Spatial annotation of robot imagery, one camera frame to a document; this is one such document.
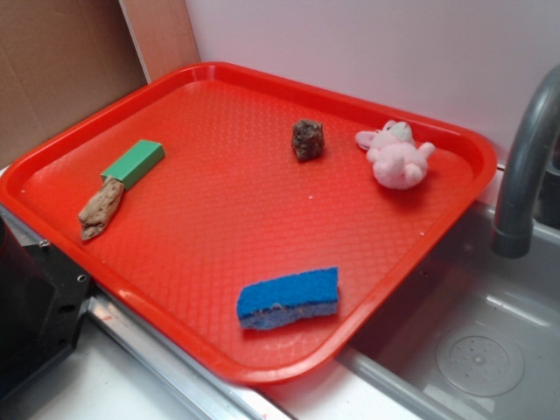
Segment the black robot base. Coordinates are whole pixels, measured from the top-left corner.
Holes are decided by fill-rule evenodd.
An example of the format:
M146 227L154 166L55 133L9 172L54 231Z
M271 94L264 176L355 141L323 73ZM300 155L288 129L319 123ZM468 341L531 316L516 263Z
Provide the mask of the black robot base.
M1 401L76 348L89 273L56 246L23 245L1 222Z

